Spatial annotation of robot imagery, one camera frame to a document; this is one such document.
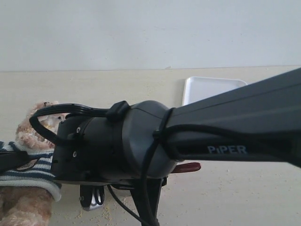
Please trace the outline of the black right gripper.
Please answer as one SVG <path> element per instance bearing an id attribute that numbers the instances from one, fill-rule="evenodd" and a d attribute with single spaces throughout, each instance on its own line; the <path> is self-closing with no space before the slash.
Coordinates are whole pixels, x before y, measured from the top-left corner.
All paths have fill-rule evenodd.
<path id="1" fill-rule="evenodd" d="M 67 119 L 58 135 L 70 146 L 55 147 L 55 180 L 72 185 L 106 185 L 121 181 L 113 144 L 113 124 L 106 119 Z"/>

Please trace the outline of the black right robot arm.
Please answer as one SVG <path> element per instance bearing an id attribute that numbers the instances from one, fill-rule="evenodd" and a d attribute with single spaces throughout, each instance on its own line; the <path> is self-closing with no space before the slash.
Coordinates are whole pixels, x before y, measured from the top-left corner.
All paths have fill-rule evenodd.
<path id="1" fill-rule="evenodd" d="M 80 185 L 82 206 L 103 201 L 103 188 L 129 190 L 136 219 L 156 226 L 169 174 L 184 160 L 278 161 L 301 165 L 301 71 L 281 75 L 178 108 L 156 101 L 109 109 L 64 104 L 55 144 L 55 181 Z"/>

